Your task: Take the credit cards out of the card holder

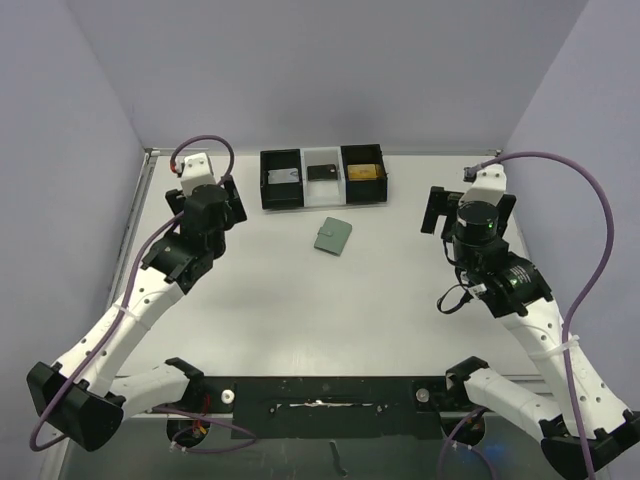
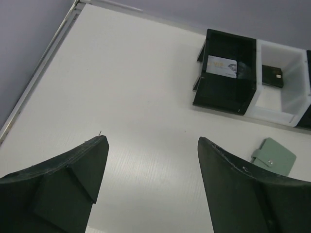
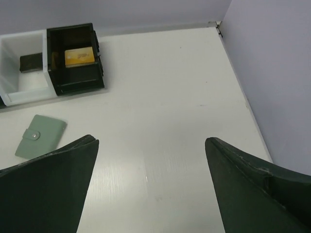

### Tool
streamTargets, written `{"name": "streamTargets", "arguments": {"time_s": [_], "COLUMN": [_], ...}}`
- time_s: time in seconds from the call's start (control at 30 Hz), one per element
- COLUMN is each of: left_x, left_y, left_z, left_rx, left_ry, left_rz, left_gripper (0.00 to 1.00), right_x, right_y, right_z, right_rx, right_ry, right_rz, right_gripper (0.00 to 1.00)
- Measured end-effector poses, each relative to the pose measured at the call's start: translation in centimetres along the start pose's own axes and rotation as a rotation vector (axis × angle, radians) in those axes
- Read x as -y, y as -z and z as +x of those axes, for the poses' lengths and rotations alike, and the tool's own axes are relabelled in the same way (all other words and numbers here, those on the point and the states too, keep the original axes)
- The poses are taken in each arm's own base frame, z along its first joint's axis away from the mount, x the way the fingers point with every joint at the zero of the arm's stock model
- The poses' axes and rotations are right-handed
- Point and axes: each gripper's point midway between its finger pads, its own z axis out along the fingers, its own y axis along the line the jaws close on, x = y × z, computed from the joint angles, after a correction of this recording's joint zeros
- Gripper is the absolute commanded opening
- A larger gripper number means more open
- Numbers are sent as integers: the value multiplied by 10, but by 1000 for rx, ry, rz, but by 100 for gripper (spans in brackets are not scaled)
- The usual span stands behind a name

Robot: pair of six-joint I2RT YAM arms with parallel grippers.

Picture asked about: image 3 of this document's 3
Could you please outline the green card holder wallet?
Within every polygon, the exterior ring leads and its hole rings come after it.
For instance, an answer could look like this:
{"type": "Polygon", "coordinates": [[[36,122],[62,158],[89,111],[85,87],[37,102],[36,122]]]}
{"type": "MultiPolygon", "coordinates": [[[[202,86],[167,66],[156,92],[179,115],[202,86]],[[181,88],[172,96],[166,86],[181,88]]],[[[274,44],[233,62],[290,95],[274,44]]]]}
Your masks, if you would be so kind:
{"type": "Polygon", "coordinates": [[[56,150],[66,126],[65,121],[35,115],[22,136],[15,156],[31,160],[56,150]]]}

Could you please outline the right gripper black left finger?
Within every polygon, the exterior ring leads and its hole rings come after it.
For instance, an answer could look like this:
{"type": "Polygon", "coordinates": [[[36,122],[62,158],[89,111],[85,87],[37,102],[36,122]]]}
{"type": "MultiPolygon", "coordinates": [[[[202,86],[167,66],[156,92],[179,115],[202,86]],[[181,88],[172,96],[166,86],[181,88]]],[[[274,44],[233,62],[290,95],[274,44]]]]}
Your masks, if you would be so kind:
{"type": "Polygon", "coordinates": [[[2,233],[75,233],[99,150],[85,135],[0,171],[2,233]]]}

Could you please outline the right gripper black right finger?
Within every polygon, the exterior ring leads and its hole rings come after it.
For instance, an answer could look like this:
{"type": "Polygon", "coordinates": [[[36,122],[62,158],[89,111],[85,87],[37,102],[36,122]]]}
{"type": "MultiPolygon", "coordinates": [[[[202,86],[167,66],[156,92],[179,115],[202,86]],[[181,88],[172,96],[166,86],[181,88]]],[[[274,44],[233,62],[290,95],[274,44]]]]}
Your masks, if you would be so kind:
{"type": "Polygon", "coordinates": [[[205,141],[208,167],[227,233],[309,233],[311,177],[205,141]]]}

